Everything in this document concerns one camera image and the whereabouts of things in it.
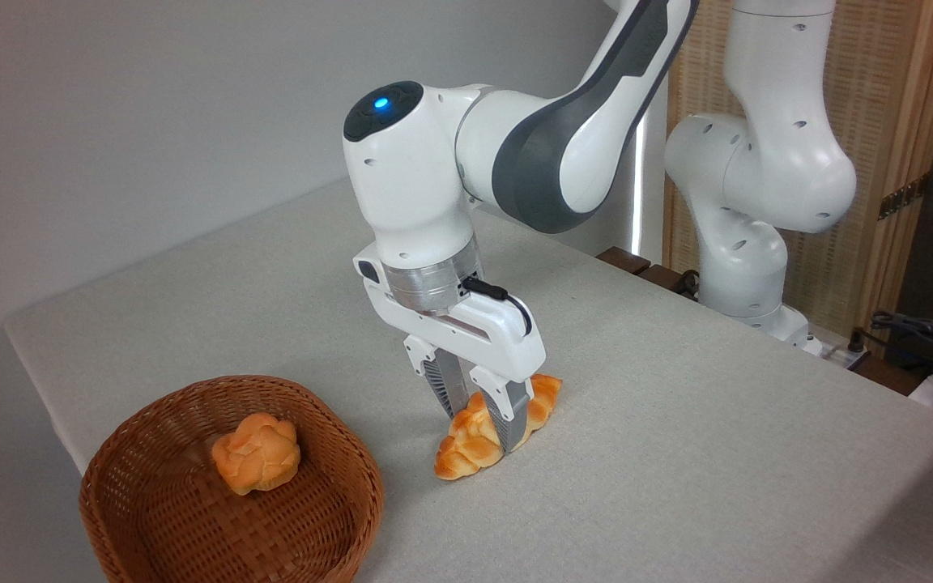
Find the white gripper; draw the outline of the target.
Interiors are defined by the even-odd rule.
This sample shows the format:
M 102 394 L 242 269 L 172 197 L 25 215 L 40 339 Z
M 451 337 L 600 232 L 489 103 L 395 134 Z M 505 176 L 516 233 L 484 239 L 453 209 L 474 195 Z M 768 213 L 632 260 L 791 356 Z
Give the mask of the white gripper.
M 522 442 L 528 427 L 532 376 L 547 358 L 536 322 L 528 328 L 510 301 L 470 294 L 445 313 L 431 315 L 395 301 L 376 253 L 359 253 L 353 268 L 363 278 L 375 313 L 405 334 L 412 369 L 426 381 L 450 419 L 471 397 L 462 360 L 474 363 L 471 379 L 480 388 L 503 453 Z

